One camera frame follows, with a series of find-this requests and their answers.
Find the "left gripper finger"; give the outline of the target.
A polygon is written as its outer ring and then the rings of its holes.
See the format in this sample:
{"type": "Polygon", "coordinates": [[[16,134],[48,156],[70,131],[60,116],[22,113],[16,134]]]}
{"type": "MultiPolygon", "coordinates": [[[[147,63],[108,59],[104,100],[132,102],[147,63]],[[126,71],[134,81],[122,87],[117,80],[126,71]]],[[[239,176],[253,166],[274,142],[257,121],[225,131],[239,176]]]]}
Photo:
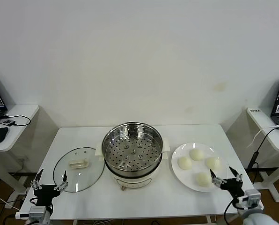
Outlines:
{"type": "Polygon", "coordinates": [[[54,190],[57,190],[59,192],[64,191],[68,186],[66,170],[65,170],[64,175],[62,177],[63,177],[62,183],[54,188],[54,190]]]}
{"type": "Polygon", "coordinates": [[[34,180],[31,182],[31,187],[32,187],[34,190],[41,189],[41,185],[40,185],[39,181],[40,181],[40,179],[41,179],[41,176],[42,176],[43,171],[44,171],[44,170],[41,169],[40,172],[36,174],[34,180]]]}

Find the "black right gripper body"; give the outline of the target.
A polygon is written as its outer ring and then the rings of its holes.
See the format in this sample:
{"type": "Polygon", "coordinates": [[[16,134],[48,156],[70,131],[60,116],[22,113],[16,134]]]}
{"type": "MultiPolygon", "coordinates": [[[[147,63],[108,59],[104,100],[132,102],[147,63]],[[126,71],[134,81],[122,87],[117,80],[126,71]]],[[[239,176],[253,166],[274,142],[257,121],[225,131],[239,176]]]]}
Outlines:
{"type": "Polygon", "coordinates": [[[223,183],[220,184],[222,190],[228,191],[233,199],[244,196],[242,190],[243,181],[236,178],[224,179],[223,183]]]}

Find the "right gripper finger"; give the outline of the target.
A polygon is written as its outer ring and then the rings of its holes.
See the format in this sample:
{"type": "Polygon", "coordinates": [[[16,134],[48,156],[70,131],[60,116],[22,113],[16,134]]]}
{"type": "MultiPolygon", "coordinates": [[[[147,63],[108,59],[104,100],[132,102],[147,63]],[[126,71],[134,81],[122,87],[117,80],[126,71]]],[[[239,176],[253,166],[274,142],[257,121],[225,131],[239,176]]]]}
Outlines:
{"type": "Polygon", "coordinates": [[[220,187],[221,184],[225,184],[226,181],[224,179],[221,179],[215,175],[215,173],[210,169],[210,174],[211,174],[211,181],[216,187],[220,187]]]}
{"type": "Polygon", "coordinates": [[[233,178],[229,178],[232,182],[242,182],[242,174],[239,174],[236,169],[229,167],[231,173],[233,174],[233,178]]]}

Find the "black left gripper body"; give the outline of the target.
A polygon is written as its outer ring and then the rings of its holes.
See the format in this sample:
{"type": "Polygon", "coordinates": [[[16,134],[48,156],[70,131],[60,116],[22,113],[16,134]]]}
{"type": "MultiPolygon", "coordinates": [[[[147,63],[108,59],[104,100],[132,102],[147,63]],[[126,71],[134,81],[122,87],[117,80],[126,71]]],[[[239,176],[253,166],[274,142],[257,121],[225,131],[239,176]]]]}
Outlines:
{"type": "Polygon", "coordinates": [[[36,206],[51,206],[52,200],[60,195],[56,185],[40,185],[40,189],[34,190],[37,197],[36,206]]]}

